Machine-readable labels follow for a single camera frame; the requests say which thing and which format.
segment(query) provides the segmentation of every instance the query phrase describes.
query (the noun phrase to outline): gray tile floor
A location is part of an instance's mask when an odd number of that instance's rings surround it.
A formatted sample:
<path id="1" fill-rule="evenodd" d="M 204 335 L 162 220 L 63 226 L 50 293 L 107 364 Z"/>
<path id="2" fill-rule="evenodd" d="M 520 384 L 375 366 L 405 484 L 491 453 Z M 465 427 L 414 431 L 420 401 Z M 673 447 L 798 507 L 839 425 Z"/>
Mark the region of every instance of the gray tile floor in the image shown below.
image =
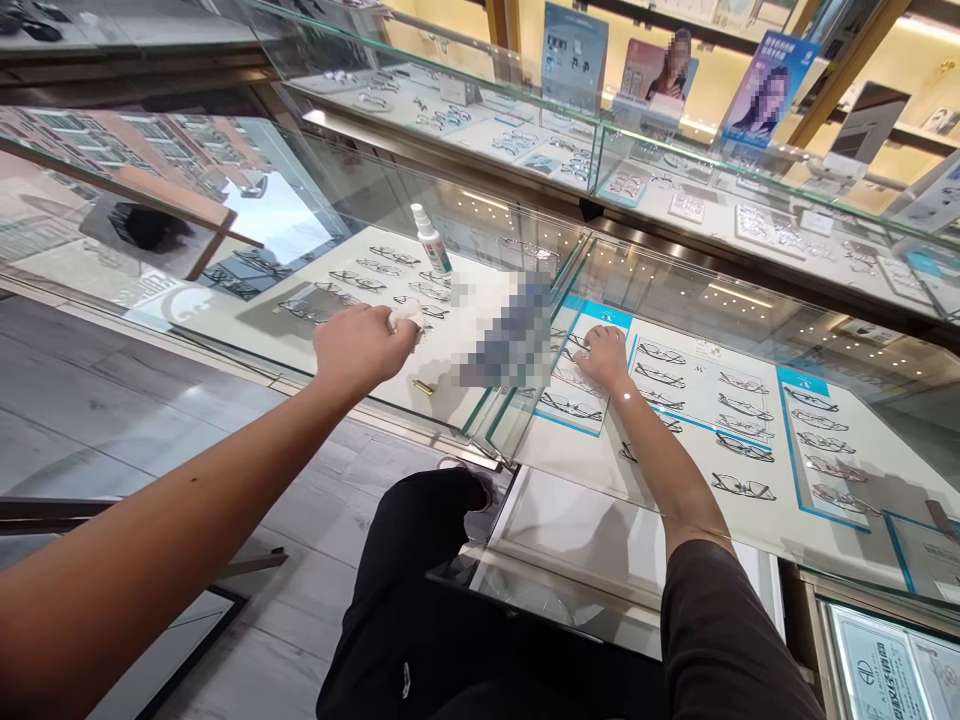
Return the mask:
<path id="1" fill-rule="evenodd" d="M 128 495 L 284 399 L 30 300 L 0 300 L 0 494 Z M 282 545 L 290 560 L 235 582 L 251 602 L 159 717 L 314 717 L 377 503 L 440 457 L 358 422 L 337 427 L 247 544 Z M 495 479 L 507 487 L 507 474 Z M 468 534 L 485 537 L 495 510 L 471 516 Z M 49 539 L 5 539 L 0 567 Z"/>

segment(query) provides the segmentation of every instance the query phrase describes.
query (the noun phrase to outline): ceiling light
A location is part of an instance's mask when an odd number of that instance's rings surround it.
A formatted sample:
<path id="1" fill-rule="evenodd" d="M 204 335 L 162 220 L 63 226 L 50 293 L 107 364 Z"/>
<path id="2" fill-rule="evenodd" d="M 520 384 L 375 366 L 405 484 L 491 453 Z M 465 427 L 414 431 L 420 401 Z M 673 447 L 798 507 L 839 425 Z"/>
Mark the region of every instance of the ceiling light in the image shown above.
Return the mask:
<path id="1" fill-rule="evenodd" d="M 754 305 L 759 305 L 761 307 L 766 307 L 766 308 L 773 307 L 773 305 L 771 305 L 770 303 L 765 303 L 763 302 L 763 300 L 757 300 L 756 298 L 752 298 L 749 295 L 742 295 L 741 293 L 734 292 L 733 290 L 728 290 L 722 285 L 716 285 L 714 283 L 710 283 L 709 285 L 707 285 L 707 287 L 711 288 L 712 290 L 719 290 L 720 292 L 726 293 L 727 295 L 733 295 L 734 297 L 740 298 L 741 300 L 746 300 L 747 302 L 753 303 Z"/>
<path id="2" fill-rule="evenodd" d="M 480 202 L 485 202 L 487 205 L 493 205 L 494 207 L 498 207 L 498 208 L 500 208 L 501 210 L 506 210 L 507 212 L 510 212 L 510 208 L 508 208 L 508 207 L 507 207 L 506 205 L 504 205 L 503 203 L 498 203 L 496 200 L 490 200 L 490 199 L 488 199 L 488 198 L 483 197 L 482 195 L 476 195 L 476 194 L 474 194 L 474 193 L 467 192 L 466 190 L 463 191 L 463 194 L 466 195 L 466 196 L 469 197 L 469 198 L 473 198 L 474 200 L 479 200 Z"/>

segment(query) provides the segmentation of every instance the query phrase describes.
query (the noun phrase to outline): sleeve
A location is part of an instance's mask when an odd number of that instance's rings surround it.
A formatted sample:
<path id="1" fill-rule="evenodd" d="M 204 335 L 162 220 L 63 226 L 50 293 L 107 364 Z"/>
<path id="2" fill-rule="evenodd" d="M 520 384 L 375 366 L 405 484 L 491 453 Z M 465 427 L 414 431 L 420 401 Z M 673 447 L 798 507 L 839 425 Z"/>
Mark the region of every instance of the sleeve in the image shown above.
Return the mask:
<path id="1" fill-rule="evenodd" d="M 660 628 L 674 720 L 819 720 L 812 690 L 740 562 L 690 540 L 667 565 Z"/>

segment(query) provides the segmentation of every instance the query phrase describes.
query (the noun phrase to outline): hand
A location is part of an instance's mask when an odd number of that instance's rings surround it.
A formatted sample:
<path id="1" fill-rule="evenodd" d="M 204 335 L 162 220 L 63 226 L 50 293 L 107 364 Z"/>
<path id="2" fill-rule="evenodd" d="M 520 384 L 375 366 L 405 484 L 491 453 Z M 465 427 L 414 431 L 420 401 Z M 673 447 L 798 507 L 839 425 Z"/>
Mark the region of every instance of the hand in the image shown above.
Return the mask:
<path id="1" fill-rule="evenodd" d="M 608 393 L 630 381 L 627 372 L 627 344 L 623 331 L 609 325 L 597 325 L 583 338 L 590 356 L 577 352 L 573 361 L 588 378 Z"/>
<path id="2" fill-rule="evenodd" d="M 390 308 L 354 305 L 341 310 L 313 331 L 317 353 L 317 378 L 335 383 L 358 400 L 403 367 L 413 352 L 420 328 L 412 320 L 400 320 L 390 332 Z"/>

